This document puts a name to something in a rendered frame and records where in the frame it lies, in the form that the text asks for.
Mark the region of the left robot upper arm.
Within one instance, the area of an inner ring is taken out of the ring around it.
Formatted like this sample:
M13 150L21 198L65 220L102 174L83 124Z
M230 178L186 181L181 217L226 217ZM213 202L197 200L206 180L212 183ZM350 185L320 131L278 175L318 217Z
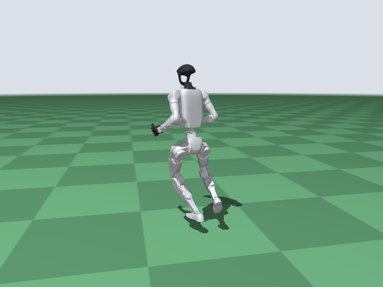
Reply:
M172 124L175 124L175 125L179 125L181 122L180 107L179 107L179 101L178 101L180 97L181 95L179 90L174 90L168 95L170 110L172 112L172 115L174 116L174 121Z

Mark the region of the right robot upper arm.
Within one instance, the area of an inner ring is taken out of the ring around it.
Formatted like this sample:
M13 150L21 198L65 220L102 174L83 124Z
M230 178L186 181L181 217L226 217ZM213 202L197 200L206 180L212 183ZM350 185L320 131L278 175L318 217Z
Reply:
M214 108L214 105L209 99L209 94L206 91L201 91L201 92L203 97L203 106L209 112L208 119L210 122L214 122L218 119L218 114Z

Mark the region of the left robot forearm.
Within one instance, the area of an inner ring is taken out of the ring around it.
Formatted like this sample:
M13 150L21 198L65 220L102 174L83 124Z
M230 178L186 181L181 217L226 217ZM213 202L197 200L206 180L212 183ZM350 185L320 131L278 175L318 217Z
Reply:
M165 132L165 131L167 131L167 130L173 128L173 127L174 127L174 124L172 124L173 121L174 121L174 116L171 115L171 116L168 118L168 120L166 120L165 123L163 123L160 127L157 128L157 131L158 131L159 133L161 133L161 132Z

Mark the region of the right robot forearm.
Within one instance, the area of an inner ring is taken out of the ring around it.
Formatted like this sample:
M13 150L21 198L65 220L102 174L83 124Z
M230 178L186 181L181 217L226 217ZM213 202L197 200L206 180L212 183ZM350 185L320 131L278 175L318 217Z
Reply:
M211 122L209 121L209 119L208 119L208 115L203 116L202 123L211 123Z

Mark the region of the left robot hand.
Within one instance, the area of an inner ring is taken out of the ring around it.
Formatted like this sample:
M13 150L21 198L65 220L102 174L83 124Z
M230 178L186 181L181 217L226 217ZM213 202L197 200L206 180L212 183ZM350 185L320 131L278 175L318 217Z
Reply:
M160 133L157 131L157 128L160 127L161 125L154 126L153 123L151 125L152 125L151 129L152 129L153 134L155 134L155 136L159 135Z

